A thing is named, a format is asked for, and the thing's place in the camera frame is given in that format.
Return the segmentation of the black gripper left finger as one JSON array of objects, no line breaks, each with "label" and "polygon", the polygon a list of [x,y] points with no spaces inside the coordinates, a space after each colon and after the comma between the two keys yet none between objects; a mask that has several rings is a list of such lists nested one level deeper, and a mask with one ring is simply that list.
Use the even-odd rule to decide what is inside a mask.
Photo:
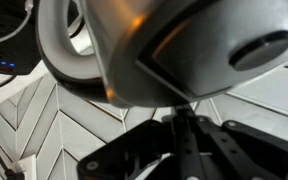
[{"label": "black gripper left finger", "polygon": [[77,165],[78,180],[180,180],[172,125],[147,120],[90,153]]}]

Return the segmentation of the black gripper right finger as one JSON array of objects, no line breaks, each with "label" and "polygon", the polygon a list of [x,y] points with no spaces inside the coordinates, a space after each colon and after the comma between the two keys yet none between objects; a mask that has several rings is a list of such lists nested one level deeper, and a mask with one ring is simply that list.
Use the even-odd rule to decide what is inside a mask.
[{"label": "black gripper right finger", "polygon": [[228,180],[288,180],[288,141],[235,120],[217,126],[206,116],[197,130]]}]

